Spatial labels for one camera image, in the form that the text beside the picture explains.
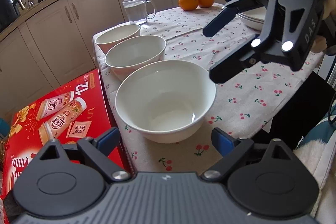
cardboard box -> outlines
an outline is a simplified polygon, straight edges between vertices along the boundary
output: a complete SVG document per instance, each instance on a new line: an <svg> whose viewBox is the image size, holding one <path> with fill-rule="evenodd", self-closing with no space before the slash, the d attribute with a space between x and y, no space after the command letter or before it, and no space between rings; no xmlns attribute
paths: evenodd
<svg viewBox="0 0 336 224"><path fill-rule="evenodd" d="M62 144L83 137L97 137L116 126L106 109L99 70L72 80L36 100L14 115L6 145L2 196L4 199L24 168L49 139ZM122 147L109 155L114 163L129 170Z"/></svg>

tablecloth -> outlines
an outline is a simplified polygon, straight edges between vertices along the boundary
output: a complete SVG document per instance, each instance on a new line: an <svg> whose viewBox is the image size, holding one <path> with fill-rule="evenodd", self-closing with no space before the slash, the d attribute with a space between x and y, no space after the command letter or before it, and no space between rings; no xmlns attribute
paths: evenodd
<svg viewBox="0 0 336 224"><path fill-rule="evenodd" d="M256 32L235 18L214 37L203 36L202 27L220 12L221 6L214 4L189 12L177 7L158 12L153 20L142 25L141 34L160 35L166 39L166 60L188 60L209 69ZM214 127L235 138L253 136L289 101L322 57L322 54L311 52L298 72L277 63L257 63L241 71L225 84L216 85L214 105L194 135L178 143L160 144L130 128L115 111L115 95L121 82L105 64L105 54L95 45L95 40L106 31L93 37L96 58L123 142L138 171L204 172L221 159L211 145Z"/></svg>

glass mug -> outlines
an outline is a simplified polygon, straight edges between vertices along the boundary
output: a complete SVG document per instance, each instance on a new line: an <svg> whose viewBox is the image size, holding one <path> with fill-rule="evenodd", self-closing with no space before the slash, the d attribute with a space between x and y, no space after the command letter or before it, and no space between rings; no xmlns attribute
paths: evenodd
<svg viewBox="0 0 336 224"><path fill-rule="evenodd" d="M153 5L154 13L152 16L148 16L146 3L150 2ZM156 8L151 0L124 0L123 5L128 17L128 20L132 24L145 24L148 19L152 19L156 15Z"/></svg>

water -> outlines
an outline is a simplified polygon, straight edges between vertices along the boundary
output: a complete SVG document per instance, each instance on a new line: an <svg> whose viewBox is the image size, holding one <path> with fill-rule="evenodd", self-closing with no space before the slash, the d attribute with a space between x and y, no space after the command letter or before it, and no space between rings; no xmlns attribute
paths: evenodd
<svg viewBox="0 0 336 224"><path fill-rule="evenodd" d="M124 3L124 8L130 23L142 25L147 22L146 2Z"/></svg>

cherry print tablecloth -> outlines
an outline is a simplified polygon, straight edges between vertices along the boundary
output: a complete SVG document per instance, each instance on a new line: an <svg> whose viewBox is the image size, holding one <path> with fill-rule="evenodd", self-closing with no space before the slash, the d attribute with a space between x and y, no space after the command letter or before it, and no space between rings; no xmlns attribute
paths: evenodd
<svg viewBox="0 0 336 224"><path fill-rule="evenodd" d="M238 18L214 37L202 35L202 27L221 10L220 4L185 12L173 8L157 13L141 28L141 34L155 34L167 40L165 59L194 62L206 69L232 51L255 30ZM132 163L139 171L197 171L201 173L220 158L211 145L211 131L219 127L233 137L251 137L288 102L313 71L321 54L310 53L302 70L292 72L276 63L257 63L223 85L216 85L217 96L201 128L190 138L174 144L147 140L122 122L115 111L115 95L121 82L104 63L105 54L95 45L109 104Z"/></svg>

